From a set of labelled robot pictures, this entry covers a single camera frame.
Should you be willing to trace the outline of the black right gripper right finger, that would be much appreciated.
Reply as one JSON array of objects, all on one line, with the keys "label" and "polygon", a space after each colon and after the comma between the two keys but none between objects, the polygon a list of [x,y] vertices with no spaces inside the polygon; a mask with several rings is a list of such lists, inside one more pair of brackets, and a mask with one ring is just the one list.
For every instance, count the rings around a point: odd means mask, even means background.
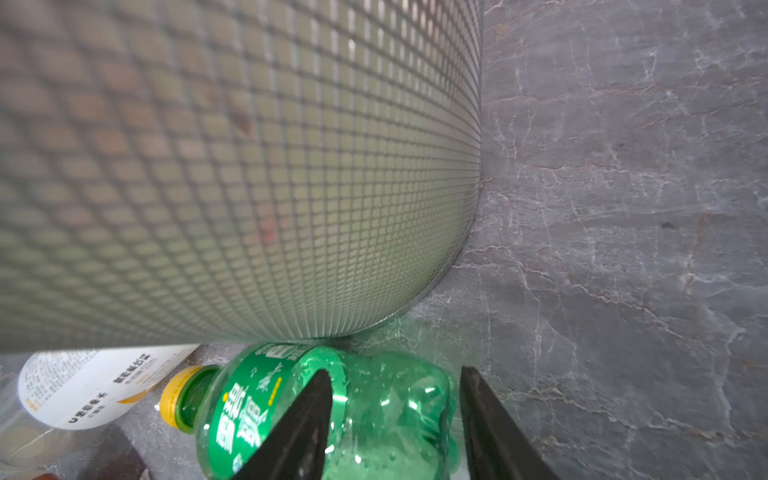
[{"label": "black right gripper right finger", "polygon": [[477,369],[461,369],[459,396],[470,479],[558,480]]}]

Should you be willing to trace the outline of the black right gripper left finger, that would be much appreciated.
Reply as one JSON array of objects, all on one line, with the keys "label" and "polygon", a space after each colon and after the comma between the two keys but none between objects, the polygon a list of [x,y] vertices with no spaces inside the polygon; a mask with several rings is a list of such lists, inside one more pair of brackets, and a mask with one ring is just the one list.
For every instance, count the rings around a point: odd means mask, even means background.
[{"label": "black right gripper left finger", "polygon": [[320,480],[332,405],[330,375],[319,370],[233,479]]}]

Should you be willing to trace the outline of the green soda bottle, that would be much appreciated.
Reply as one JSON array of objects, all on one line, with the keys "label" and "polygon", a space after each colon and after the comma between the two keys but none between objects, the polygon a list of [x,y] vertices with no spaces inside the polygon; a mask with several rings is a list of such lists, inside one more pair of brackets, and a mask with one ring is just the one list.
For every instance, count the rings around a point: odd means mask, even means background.
[{"label": "green soda bottle", "polygon": [[320,370],[332,409],[326,479],[447,479],[459,466],[451,435],[455,382],[399,353],[360,355],[300,343],[250,346],[228,364],[193,366],[165,387],[158,410],[196,440],[209,479],[238,473]]}]

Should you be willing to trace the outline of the white label bottle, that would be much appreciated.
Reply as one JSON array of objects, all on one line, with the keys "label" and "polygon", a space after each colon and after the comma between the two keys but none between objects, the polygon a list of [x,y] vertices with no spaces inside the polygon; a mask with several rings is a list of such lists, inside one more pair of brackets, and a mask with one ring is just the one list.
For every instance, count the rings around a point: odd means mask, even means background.
[{"label": "white label bottle", "polygon": [[1,388],[1,476],[86,448],[198,346],[41,351]]}]

